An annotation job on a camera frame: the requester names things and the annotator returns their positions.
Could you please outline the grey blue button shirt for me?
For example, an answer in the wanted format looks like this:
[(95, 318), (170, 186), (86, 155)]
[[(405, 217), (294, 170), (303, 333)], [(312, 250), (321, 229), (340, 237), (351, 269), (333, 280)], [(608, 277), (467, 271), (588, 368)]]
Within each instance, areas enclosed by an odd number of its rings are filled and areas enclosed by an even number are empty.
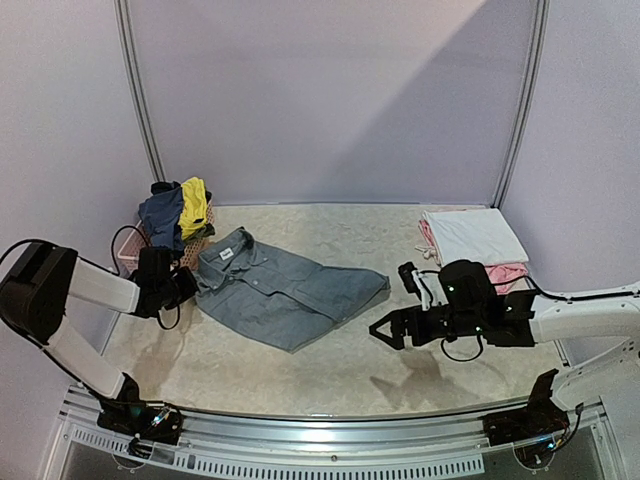
[(239, 227), (198, 254), (200, 310), (235, 333), (294, 353), (385, 300), (389, 278), (327, 266)]

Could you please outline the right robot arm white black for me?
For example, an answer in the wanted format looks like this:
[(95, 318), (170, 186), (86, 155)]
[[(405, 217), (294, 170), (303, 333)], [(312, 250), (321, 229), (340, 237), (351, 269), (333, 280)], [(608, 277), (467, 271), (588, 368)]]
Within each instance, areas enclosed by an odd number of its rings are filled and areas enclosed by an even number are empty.
[(569, 294), (548, 293), (533, 284), (500, 295), (484, 266), (457, 260), (437, 274), (446, 302), (435, 305), (412, 263), (398, 271), (405, 289), (418, 296), (420, 304), (393, 310), (369, 327), (371, 336), (395, 350), (407, 343), (420, 347), (463, 337), (481, 338), (502, 348), (573, 338), (619, 338), (609, 350), (553, 374), (544, 389), (548, 399), (536, 398), (518, 412), (517, 427), (524, 435), (537, 436), (552, 424), (555, 406), (571, 410), (639, 374), (638, 284)]

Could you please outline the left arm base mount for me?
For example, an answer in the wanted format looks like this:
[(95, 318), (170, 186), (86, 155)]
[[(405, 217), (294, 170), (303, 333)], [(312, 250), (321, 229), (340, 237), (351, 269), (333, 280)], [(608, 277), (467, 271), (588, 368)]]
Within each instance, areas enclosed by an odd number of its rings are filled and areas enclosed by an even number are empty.
[(184, 416), (173, 404), (166, 402), (100, 401), (97, 425), (140, 440), (177, 445)]

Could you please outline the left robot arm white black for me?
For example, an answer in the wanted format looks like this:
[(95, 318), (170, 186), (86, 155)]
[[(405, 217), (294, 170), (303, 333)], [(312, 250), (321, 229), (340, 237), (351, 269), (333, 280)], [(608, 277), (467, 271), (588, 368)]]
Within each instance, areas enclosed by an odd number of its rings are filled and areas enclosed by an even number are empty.
[(168, 250), (146, 247), (141, 266), (123, 278), (67, 247), (42, 239), (10, 246), (3, 260), (20, 255), (1, 280), (1, 319), (36, 345), (60, 369), (110, 405), (111, 419), (128, 434), (148, 426), (139, 405), (139, 387), (109, 364), (67, 318), (67, 301), (76, 298), (113, 312), (160, 320), (163, 311), (179, 311), (198, 291), (188, 267), (172, 267)]

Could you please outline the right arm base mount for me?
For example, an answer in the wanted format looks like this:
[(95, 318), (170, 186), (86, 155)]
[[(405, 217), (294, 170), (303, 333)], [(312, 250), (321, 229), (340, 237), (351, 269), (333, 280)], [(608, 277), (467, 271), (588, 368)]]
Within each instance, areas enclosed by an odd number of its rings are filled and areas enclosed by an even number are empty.
[(483, 432), (491, 446), (538, 438), (569, 427), (567, 412), (553, 403), (490, 413), (481, 420)]

